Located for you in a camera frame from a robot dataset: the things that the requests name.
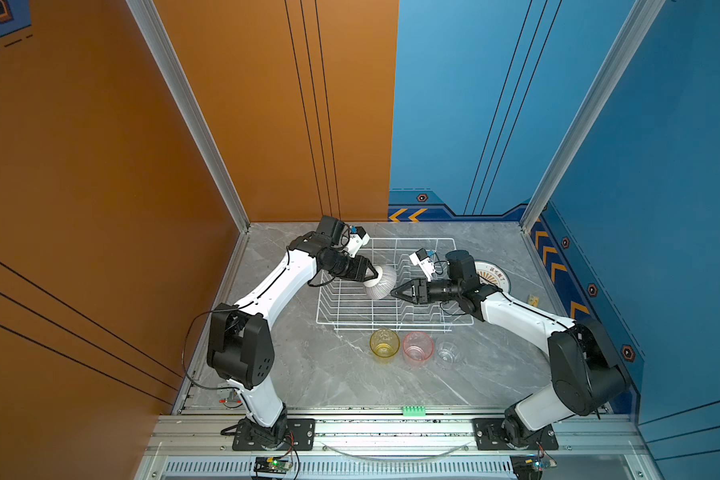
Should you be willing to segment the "clear glass cup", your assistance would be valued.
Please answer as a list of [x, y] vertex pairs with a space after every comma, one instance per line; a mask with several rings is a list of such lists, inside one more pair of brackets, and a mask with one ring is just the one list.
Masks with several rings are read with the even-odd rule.
[[436, 363], [444, 369], [453, 369], [462, 364], [463, 352], [460, 343], [453, 338], [442, 336], [435, 344]]

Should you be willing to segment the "white ribbed bowl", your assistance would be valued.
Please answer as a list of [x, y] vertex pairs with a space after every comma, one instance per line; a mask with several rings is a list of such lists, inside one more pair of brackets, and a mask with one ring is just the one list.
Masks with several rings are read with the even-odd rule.
[[376, 266], [377, 276], [363, 282], [366, 295], [371, 300], [380, 300], [388, 296], [397, 283], [397, 272], [390, 265]]

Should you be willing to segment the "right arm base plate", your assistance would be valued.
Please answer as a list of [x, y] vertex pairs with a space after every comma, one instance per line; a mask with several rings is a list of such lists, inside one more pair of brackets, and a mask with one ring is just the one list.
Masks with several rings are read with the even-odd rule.
[[513, 419], [482, 417], [473, 419], [471, 424], [479, 450], [559, 449], [557, 436], [551, 425], [531, 432]]

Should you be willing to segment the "pink glass cup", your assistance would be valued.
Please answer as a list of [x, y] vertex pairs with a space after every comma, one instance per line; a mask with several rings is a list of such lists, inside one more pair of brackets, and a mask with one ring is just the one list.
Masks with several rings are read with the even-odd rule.
[[434, 341], [425, 332], [411, 331], [403, 338], [402, 352], [404, 361], [409, 367], [420, 368], [431, 359], [434, 353]]

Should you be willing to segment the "yellow glass cup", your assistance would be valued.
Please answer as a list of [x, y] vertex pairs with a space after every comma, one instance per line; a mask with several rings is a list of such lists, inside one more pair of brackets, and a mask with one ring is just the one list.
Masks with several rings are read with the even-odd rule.
[[381, 328], [374, 331], [369, 340], [372, 356], [379, 363], [390, 363], [400, 350], [400, 338], [390, 329]]

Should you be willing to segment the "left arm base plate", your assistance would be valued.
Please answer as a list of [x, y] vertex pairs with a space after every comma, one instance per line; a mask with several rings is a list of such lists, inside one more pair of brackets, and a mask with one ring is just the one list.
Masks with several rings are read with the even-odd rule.
[[294, 448], [297, 452], [311, 451], [315, 440], [316, 422], [313, 418], [280, 419], [272, 427], [262, 427], [243, 418], [235, 427], [234, 451], [280, 451]]

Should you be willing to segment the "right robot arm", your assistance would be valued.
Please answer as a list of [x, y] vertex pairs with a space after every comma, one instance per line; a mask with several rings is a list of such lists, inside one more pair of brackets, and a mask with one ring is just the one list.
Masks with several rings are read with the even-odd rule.
[[481, 279], [465, 250], [447, 253], [446, 262], [447, 278], [414, 278], [390, 295], [415, 305], [455, 302], [463, 313], [523, 338], [548, 358], [550, 383], [505, 410], [501, 432], [507, 444], [526, 448], [549, 425], [587, 416], [629, 390], [628, 369], [599, 320], [573, 320], [515, 299]]

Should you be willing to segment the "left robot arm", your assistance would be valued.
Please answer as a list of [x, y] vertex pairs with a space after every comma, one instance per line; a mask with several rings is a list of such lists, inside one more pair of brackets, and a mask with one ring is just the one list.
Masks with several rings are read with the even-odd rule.
[[316, 229], [291, 241], [274, 270], [233, 305], [219, 304], [210, 314], [206, 363], [236, 391], [246, 409], [235, 431], [248, 434], [267, 449], [287, 435], [287, 407], [278, 397], [269, 374], [275, 349], [271, 329], [295, 294], [305, 285], [315, 288], [320, 272], [358, 283], [372, 300], [391, 293], [397, 280], [393, 267], [375, 265], [361, 255], [370, 235], [330, 216]]

